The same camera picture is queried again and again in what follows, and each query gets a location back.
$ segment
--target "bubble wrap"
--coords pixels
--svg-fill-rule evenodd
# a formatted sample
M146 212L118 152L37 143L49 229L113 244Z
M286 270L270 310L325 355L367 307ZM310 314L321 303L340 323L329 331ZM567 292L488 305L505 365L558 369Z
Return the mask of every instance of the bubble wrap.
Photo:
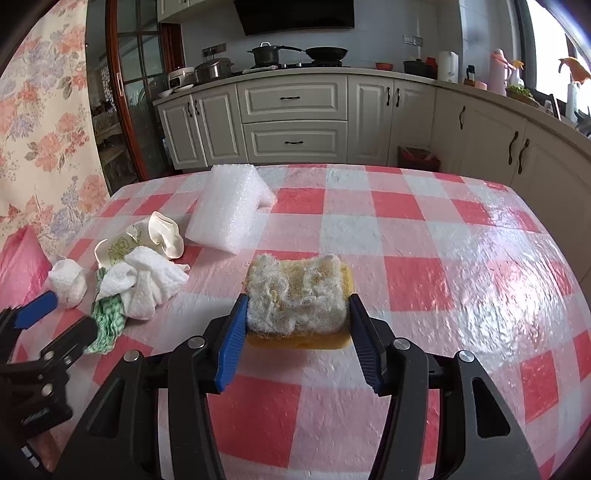
M256 210L272 207L276 201L253 165L215 165L185 237L237 254L251 231Z

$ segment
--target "pot handle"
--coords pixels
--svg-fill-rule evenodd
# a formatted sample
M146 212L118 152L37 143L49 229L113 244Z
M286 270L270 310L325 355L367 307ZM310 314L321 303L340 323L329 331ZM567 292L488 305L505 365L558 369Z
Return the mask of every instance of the pot handle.
M297 47L287 47L285 45L280 45L277 47L277 50L295 50L295 51L304 51L301 48L297 48Z

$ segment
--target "window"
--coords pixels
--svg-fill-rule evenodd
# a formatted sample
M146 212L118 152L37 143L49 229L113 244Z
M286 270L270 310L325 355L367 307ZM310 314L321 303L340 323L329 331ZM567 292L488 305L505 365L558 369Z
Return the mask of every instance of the window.
M527 0L534 27L535 59L537 62L536 90L566 102L570 70L564 66L558 73L559 59L569 56L566 35L550 12L535 0Z
M535 63L535 75L525 76L528 87L546 95L553 94L564 103L568 100L570 69L564 65L558 73L559 59L575 56L587 70L584 56L574 49L562 25L536 0L516 0L521 28L521 44L527 64ZM534 43L535 48L528 48ZM577 107L583 112L591 107L591 80L581 86Z

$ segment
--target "floral curtain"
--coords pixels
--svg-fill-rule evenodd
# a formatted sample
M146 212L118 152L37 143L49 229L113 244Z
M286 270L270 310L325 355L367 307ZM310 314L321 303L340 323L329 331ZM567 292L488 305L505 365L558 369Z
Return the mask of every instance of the floral curtain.
M88 0L61 0L33 27L0 78L0 248L30 225L59 253L108 192L86 80Z

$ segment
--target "drawer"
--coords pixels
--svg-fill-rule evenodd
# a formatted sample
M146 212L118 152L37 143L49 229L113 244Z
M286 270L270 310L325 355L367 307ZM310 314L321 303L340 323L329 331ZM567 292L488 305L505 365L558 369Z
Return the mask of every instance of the drawer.
M347 120L347 76L284 75L238 83L242 122Z
M291 121L244 125L249 163L346 163L347 122Z

